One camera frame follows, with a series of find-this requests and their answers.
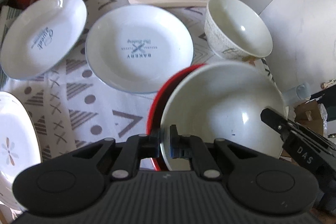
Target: bowl with red rim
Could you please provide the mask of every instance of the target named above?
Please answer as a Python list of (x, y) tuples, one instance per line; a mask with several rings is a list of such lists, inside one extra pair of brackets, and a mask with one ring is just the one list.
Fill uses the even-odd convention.
[[(146, 125), (146, 134), (149, 135), (153, 130), (157, 130), (160, 128), (161, 118), (163, 114), (163, 110), (168, 102), (170, 95), (176, 89), (178, 84), (186, 78), (190, 73), (197, 70), (198, 68), (204, 66), (205, 64), (197, 64), (187, 67), (178, 73), (174, 74), (172, 77), (168, 79), (167, 82), (160, 88), (157, 92), (157, 95), (154, 98), (154, 101), (151, 105), (147, 125)], [(153, 166), (155, 170), (168, 170), (167, 166), (160, 154), (160, 157), (157, 159), (152, 159)]]

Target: gray triangle pattern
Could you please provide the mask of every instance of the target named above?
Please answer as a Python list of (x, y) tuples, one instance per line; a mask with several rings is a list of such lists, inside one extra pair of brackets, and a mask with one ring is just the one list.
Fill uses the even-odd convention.
[(25, 105), (43, 106), (43, 90), (39, 91), (33, 97), (28, 99), (25, 102)]
[(91, 86), (93, 86), (93, 84), (67, 83), (67, 99), (69, 100), (75, 97)]
[(136, 116), (136, 115), (132, 115), (132, 114), (116, 111), (116, 110), (112, 110), (112, 112), (113, 112), (113, 116), (119, 116), (122, 118), (127, 118), (127, 119), (132, 120), (122, 131), (118, 133), (119, 138), (124, 136), (129, 130), (131, 130), (143, 118), (141, 116)]
[(106, 0), (106, 2), (104, 4), (102, 4), (102, 5), (100, 5), (98, 7), (98, 11), (101, 10), (102, 8), (104, 8), (105, 6), (107, 6), (107, 5), (111, 4), (111, 3), (114, 3), (114, 2), (116, 2), (116, 0)]
[(78, 47), (80, 46), (81, 44), (84, 44), (85, 43), (85, 39), (81, 38), (78, 40), (78, 42), (76, 43), (76, 46), (75, 47)]
[(34, 127), (36, 129), (37, 134), (47, 135), (47, 128), (45, 126), (44, 115), (41, 118), (39, 118), (37, 122), (34, 122)]
[(86, 60), (74, 60), (74, 59), (67, 59), (66, 60), (66, 74), (79, 69), (82, 66), (87, 64)]
[(31, 79), (31, 81), (43, 82), (44, 81), (44, 75), (36, 76), (35, 78)]
[(7, 75), (3, 72), (1, 66), (0, 66), (0, 88), (2, 88), (8, 80)]
[(92, 119), (94, 116), (97, 116), (96, 112), (86, 112), (79, 110), (69, 110), (70, 122), (72, 130), (75, 130), (77, 127), (81, 126), (88, 120)]
[(194, 59), (193, 59), (193, 64), (196, 64), (202, 60), (205, 62), (204, 58), (207, 57), (209, 53), (203, 49), (202, 46), (200, 45), (194, 45)]
[(45, 148), (42, 149), (42, 160), (50, 160), (51, 159), (51, 153), (50, 153), (50, 146), (46, 145)]
[(80, 141), (80, 140), (75, 140), (75, 144), (77, 148), (81, 148), (85, 145), (90, 144), (91, 142), (86, 142), (86, 141)]
[(203, 39), (205, 41), (207, 41), (207, 36), (205, 35), (205, 33), (202, 33), (201, 35), (198, 36), (200, 39)]
[(4, 39), (5, 39), (5, 36), (6, 36), (7, 32), (8, 32), (8, 30), (9, 30), (9, 28), (8, 28), (7, 25), (5, 24), (5, 28), (4, 28), (4, 30), (3, 30), (3, 34), (2, 34), (1, 47), (2, 47), (2, 43), (3, 43)]
[(184, 8), (185, 10), (189, 10), (189, 11), (191, 11), (191, 12), (193, 12), (193, 13), (196, 13), (196, 14), (199, 14), (199, 15), (203, 15), (203, 13), (201, 12), (201, 11), (199, 11), (198, 9), (197, 9), (198, 7), (186, 7), (186, 8)]

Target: metal screw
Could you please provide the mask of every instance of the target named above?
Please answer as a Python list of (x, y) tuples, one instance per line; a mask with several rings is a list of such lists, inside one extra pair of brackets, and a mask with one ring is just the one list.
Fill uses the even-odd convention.
[(208, 179), (215, 179), (218, 178), (221, 175), (221, 173), (214, 169), (209, 169), (204, 171), (203, 176), (205, 176)]
[(123, 169), (118, 169), (112, 172), (112, 177), (116, 178), (116, 179), (124, 179), (126, 177), (128, 177), (128, 172), (126, 170)]

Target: patterned tablecloth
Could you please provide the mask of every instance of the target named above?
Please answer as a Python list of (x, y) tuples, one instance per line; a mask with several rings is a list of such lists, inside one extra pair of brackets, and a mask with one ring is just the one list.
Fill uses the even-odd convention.
[[(1, 90), (15, 95), (32, 117), (41, 145), (43, 160), (48, 160), (106, 137), (117, 142), (144, 133), (147, 114), (155, 94), (130, 94), (108, 87), (90, 70), (85, 60), (85, 39), (90, 27), (106, 12), (127, 5), (128, 0), (84, 0), (88, 17), (74, 49), (56, 67), (29, 81), (8, 79), (0, 72)], [(171, 8), (188, 28), (194, 42), (195, 63), (220, 61), (209, 48), (204, 34), (205, 8)], [(0, 16), (0, 41), (20, 14), (4, 6)], [(270, 79), (265, 60), (256, 67)], [(149, 159), (141, 167), (153, 169)]]

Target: dish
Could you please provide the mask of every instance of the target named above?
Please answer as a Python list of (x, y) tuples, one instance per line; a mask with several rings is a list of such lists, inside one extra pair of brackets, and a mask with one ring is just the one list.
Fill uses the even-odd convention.
[(83, 0), (39, 0), (14, 21), (3, 42), (0, 63), (10, 78), (45, 73), (73, 48), (86, 22)]
[(263, 20), (240, 0), (209, 0), (204, 32), (209, 47), (225, 59), (255, 60), (273, 49)]
[(187, 160), (168, 156), (172, 124), (179, 135), (200, 136), (205, 142), (225, 138), (278, 158), (283, 145), (280, 135), (260, 119), (266, 107), (285, 115), (276, 86), (248, 64), (225, 61), (192, 72), (174, 90), (163, 111), (161, 152), (167, 167), (189, 169)]
[[(176, 89), (177, 85), (186, 78), (191, 72), (197, 70), (198, 68), (204, 66), (205, 64), (193, 65), (188, 68), (185, 68), (178, 73), (174, 74), (172, 77), (168, 79), (167, 82), (160, 88), (157, 92), (157, 95), (154, 98), (154, 101), (149, 110), (147, 124), (146, 124), (146, 134), (150, 135), (152, 130), (159, 129), (161, 123), (161, 117), (163, 114), (163, 110), (167, 104), (167, 101), (170, 95), (173, 93), (174, 89)], [(151, 159), (153, 166), (156, 171), (166, 170), (167, 166), (163, 161), (163, 158), (160, 157), (158, 159)]]
[(0, 92), (0, 201), (20, 210), (12, 193), (14, 178), (24, 169), (42, 162), (31, 118), (21, 102)]
[(150, 5), (128, 5), (96, 21), (85, 53), (93, 73), (108, 86), (152, 93), (191, 64), (194, 47), (187, 28), (171, 13)]

